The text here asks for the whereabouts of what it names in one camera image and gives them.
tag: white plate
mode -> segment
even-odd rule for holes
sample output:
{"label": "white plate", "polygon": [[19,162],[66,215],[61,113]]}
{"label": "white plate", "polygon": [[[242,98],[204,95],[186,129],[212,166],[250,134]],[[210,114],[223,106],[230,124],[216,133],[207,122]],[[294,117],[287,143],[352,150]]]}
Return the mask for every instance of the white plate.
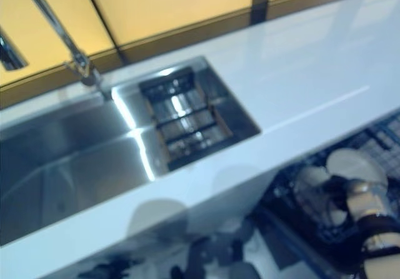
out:
{"label": "white plate", "polygon": [[328,195],[315,189],[330,177],[324,167],[307,166],[297,174],[293,188],[296,201],[302,209],[315,222],[328,227],[343,224],[348,215],[347,212],[338,209]]}
{"label": "white plate", "polygon": [[331,153],[326,168],[332,175],[346,179],[362,179],[371,183],[388,186],[384,170],[367,154],[354,149],[339,149]]}

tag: faucet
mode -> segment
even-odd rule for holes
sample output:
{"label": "faucet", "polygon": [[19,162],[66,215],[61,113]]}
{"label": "faucet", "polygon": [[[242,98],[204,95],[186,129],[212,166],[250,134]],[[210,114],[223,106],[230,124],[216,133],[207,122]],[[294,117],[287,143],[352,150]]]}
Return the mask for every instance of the faucet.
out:
{"label": "faucet", "polygon": [[85,55],[85,53],[75,45],[73,39],[65,30],[64,26],[61,24],[60,20],[57,18],[46,0],[33,1],[71,52],[74,68],[70,67],[68,63],[64,63],[64,65],[74,71],[74,73],[81,78],[81,82],[84,85],[95,86],[103,95],[106,95],[101,88],[102,78],[99,71],[94,67],[93,63]]}
{"label": "faucet", "polygon": [[6,34],[0,28],[0,60],[7,71],[20,69],[27,66],[27,62],[17,50],[15,45],[7,38]]}

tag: faucet spout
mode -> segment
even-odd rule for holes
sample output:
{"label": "faucet spout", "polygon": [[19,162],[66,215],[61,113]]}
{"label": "faucet spout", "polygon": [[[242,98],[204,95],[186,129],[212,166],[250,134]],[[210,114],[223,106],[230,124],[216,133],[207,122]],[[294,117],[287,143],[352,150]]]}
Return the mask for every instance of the faucet spout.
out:
{"label": "faucet spout", "polygon": [[46,0],[33,1],[71,52],[72,60],[74,62],[73,70],[81,78],[81,82],[86,86],[96,86],[98,90],[104,94],[103,90],[101,89],[102,78],[99,71],[94,67],[93,63],[85,55],[85,53],[75,45],[75,42],[70,37],[63,24],[57,18],[50,5],[46,2]]}

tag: stainless steel sink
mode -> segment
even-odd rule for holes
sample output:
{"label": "stainless steel sink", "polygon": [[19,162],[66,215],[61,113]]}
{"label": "stainless steel sink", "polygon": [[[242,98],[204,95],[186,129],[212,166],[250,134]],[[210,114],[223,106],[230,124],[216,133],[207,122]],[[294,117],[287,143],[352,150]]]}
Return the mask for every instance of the stainless steel sink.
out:
{"label": "stainless steel sink", "polygon": [[259,132],[206,60],[0,131],[2,245]]}

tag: white countertop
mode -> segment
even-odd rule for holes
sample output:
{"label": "white countertop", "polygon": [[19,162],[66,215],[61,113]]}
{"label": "white countertop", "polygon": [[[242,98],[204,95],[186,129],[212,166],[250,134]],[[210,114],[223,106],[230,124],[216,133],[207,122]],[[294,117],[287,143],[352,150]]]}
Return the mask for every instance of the white countertop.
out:
{"label": "white countertop", "polygon": [[[400,108],[400,0],[345,0],[106,74],[112,84],[205,56],[261,134],[1,248],[1,278],[37,278],[176,214],[131,224],[155,199],[190,208]],[[79,84],[0,112],[2,125],[87,92]],[[219,174],[228,175],[221,180]]]}

